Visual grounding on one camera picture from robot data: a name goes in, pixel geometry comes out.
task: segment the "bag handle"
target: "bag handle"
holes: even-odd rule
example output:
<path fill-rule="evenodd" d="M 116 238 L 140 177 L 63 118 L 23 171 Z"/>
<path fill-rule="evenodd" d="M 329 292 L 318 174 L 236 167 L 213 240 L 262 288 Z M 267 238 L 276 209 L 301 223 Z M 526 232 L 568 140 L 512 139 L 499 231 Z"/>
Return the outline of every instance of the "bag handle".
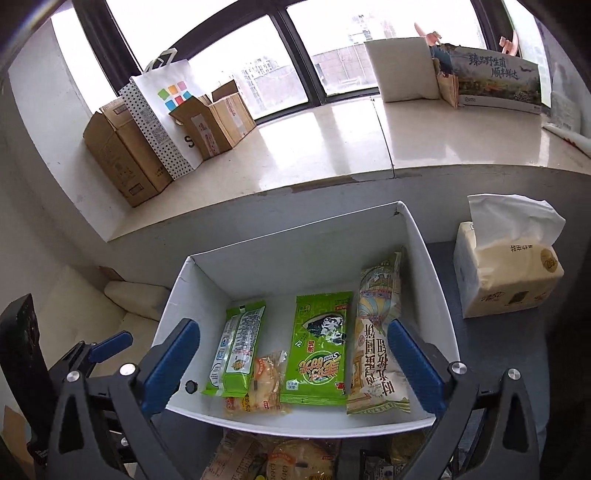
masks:
<path fill-rule="evenodd" d="M 174 56 L 177 54 L 177 49 L 176 48 L 169 48 L 168 50 L 164 50 L 157 59 L 152 60 L 150 63 L 148 63 L 148 66 L 144 69 L 144 71 L 142 73 L 148 73 L 151 72 L 152 70 L 154 70 L 155 68 L 158 69 L 160 67 L 166 67 L 168 65 L 171 64 L 171 62 L 173 61 Z M 162 57 L 165 57 L 166 55 L 168 55 L 168 60 L 166 60 L 166 62 L 164 62 L 164 60 L 162 59 Z"/>

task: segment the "metal screw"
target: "metal screw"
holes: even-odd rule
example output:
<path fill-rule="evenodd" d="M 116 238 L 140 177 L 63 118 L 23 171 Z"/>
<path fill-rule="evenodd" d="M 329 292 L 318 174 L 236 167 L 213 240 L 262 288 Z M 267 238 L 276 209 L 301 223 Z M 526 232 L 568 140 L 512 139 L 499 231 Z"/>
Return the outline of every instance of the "metal screw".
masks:
<path fill-rule="evenodd" d="M 73 372 L 70 372 L 66 375 L 66 380 L 68 380 L 68 382 L 75 382 L 79 378 L 80 372 L 78 370 L 74 370 Z"/>
<path fill-rule="evenodd" d="M 193 380 L 189 380 L 187 383 L 185 383 L 185 390 L 190 395 L 193 395 L 197 391 L 197 388 L 197 383 Z"/>
<path fill-rule="evenodd" d="M 121 368 L 119 369 L 119 373 L 121 375 L 131 375 L 133 372 L 135 372 L 135 365 L 134 364 L 125 364 L 123 366 L 121 366 Z"/>
<path fill-rule="evenodd" d="M 509 375 L 509 378 L 512 380 L 519 380 L 521 378 L 521 373 L 516 368 L 510 368 L 507 375 Z"/>
<path fill-rule="evenodd" d="M 453 362 L 452 371 L 458 375 L 463 375 L 468 371 L 468 367 L 462 362 Z"/>

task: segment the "sticker label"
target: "sticker label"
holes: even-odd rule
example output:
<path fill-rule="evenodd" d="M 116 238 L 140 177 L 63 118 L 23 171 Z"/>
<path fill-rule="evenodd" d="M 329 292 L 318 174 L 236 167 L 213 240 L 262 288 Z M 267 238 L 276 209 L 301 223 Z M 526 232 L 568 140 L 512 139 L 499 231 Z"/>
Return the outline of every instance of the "sticker label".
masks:
<path fill-rule="evenodd" d="M 246 127 L 244 126 L 244 123 L 242 123 L 242 118 L 240 118 L 240 115 L 238 115 L 238 112 L 236 111 L 234 100 L 231 98 L 226 98 L 225 102 L 226 106 L 228 107 L 228 111 L 232 115 L 232 120 L 234 120 L 234 125 L 236 125 L 236 128 L 240 132 L 240 135 L 244 137 L 247 133 Z"/>
<path fill-rule="evenodd" d="M 218 147 L 216 139 L 213 136 L 213 132 L 209 128 L 209 125 L 205 121 L 203 115 L 199 114 L 197 116 L 194 116 L 191 118 L 191 121 L 193 122 L 193 125 L 197 127 L 197 130 L 199 131 L 199 135 L 201 135 L 201 138 L 203 138 L 203 141 L 205 142 L 205 147 L 207 148 L 209 155 L 212 157 L 219 155 L 220 148 Z"/>

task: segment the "food package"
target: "food package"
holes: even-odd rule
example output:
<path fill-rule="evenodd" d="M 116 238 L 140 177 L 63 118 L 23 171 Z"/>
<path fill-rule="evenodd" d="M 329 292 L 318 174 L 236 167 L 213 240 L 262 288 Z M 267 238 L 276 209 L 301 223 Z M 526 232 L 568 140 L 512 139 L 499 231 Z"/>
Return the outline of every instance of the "food package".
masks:
<path fill-rule="evenodd" d="M 400 317 L 402 252 L 361 275 L 355 355 L 347 413 L 378 413 L 399 408 L 409 413 L 408 382 L 387 341 L 390 322 Z"/>
<path fill-rule="evenodd" d="M 293 439 L 275 447 L 267 480 L 332 480 L 335 456 L 314 440 Z"/>
<path fill-rule="evenodd" d="M 371 450 L 360 450 L 361 469 L 359 480 L 391 480 L 401 471 L 395 471 L 394 466 L 388 462 L 386 455 Z"/>
<path fill-rule="evenodd" d="M 391 480 L 398 476 L 420 450 L 427 438 L 427 433 L 428 429 L 392 435 L 388 441 L 388 455 L 382 452 L 361 450 L 359 480 Z M 450 478 L 450 470 L 446 468 L 440 480 Z"/>
<path fill-rule="evenodd" d="M 390 462 L 393 465 L 410 462 L 427 438 L 427 432 L 428 430 L 413 430 L 392 435 L 388 445 Z"/>
<path fill-rule="evenodd" d="M 247 394 L 264 311 L 265 302 L 258 301 L 226 312 L 226 324 L 203 393 L 239 398 Z"/>
<path fill-rule="evenodd" d="M 266 460 L 254 435 L 227 430 L 201 480 L 254 480 Z"/>
<path fill-rule="evenodd" d="M 248 393 L 243 398 L 227 397 L 227 411 L 232 414 L 285 412 L 285 406 L 281 405 L 279 395 L 286 360 L 287 353 L 284 351 L 256 358 Z"/>
<path fill-rule="evenodd" d="M 346 402 L 345 332 L 351 297 L 349 291 L 297 297 L 282 402 Z"/>

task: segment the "tissue box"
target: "tissue box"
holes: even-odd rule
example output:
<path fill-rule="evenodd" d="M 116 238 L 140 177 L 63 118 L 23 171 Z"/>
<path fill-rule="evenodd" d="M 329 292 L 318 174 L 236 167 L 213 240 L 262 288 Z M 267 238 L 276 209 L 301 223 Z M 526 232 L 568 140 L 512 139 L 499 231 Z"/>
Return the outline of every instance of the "tissue box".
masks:
<path fill-rule="evenodd" d="M 476 250 L 472 222 L 460 224 L 453 264 L 464 318 L 537 307 L 564 274 L 552 247 L 514 241 Z"/>

